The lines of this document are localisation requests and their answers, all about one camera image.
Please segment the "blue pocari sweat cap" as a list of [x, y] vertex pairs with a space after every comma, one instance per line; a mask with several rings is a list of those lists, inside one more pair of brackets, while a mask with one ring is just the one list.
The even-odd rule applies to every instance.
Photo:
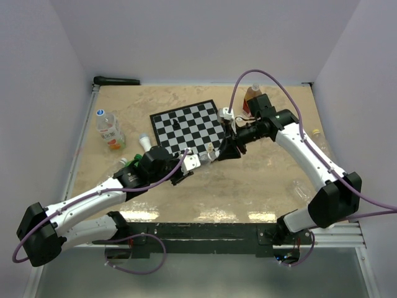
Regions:
[[217, 151], [209, 152], [208, 158], [210, 159], [211, 162], [214, 162], [218, 158], [218, 152]]

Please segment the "amber drink bottle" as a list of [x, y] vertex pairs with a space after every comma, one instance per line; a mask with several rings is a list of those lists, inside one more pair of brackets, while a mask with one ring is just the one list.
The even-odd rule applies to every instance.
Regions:
[[243, 101], [243, 113], [246, 116], [251, 116], [251, 111], [248, 106], [248, 100], [255, 98], [257, 96], [260, 96], [262, 94], [262, 91], [260, 89], [260, 85], [255, 83], [251, 87], [249, 87], [245, 93], [244, 96], [244, 101]]

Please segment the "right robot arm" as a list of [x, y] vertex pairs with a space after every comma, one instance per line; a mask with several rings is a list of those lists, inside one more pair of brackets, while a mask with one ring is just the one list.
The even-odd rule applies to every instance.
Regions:
[[288, 109], [277, 111], [267, 95], [248, 100], [248, 106], [254, 121], [242, 127], [236, 126], [234, 114], [228, 108], [218, 111], [225, 131], [218, 161], [240, 158], [247, 152], [248, 143], [270, 138], [300, 165], [317, 192], [307, 207], [278, 218], [276, 236], [280, 242], [289, 244], [304, 229], [327, 228], [358, 211], [362, 180], [357, 173], [348, 174], [331, 161], [300, 131], [293, 113]]

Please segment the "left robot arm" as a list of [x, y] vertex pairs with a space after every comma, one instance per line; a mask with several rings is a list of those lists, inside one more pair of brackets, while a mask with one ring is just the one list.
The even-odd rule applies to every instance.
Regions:
[[154, 146], [89, 191], [46, 207], [39, 202], [28, 206], [16, 232], [20, 242], [12, 254], [13, 263], [29, 261], [39, 267], [85, 242], [123, 243], [128, 238], [128, 225], [122, 215], [113, 212], [96, 220], [90, 216], [163, 182], [176, 185], [199, 166], [198, 156], [190, 148], [171, 155], [165, 148]]

